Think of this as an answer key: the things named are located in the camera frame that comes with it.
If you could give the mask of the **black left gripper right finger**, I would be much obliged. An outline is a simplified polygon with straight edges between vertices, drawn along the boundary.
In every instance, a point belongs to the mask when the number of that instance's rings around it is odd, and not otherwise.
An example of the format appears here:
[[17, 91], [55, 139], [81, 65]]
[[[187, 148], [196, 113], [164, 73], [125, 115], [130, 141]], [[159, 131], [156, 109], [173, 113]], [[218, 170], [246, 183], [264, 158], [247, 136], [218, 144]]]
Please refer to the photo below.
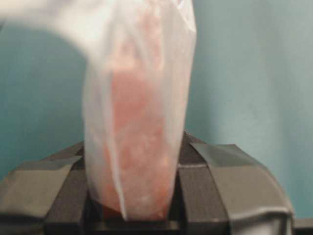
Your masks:
[[276, 178], [234, 144], [184, 133], [178, 180], [186, 235], [294, 233], [294, 210]]

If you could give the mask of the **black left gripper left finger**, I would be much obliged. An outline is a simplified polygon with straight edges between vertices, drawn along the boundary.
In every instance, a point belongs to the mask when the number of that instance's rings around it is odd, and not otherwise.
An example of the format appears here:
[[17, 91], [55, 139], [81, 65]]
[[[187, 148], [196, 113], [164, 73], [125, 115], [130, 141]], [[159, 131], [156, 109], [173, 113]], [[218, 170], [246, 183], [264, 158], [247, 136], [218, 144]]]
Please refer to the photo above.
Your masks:
[[83, 143], [28, 161], [0, 182], [2, 235], [84, 235], [88, 199]]

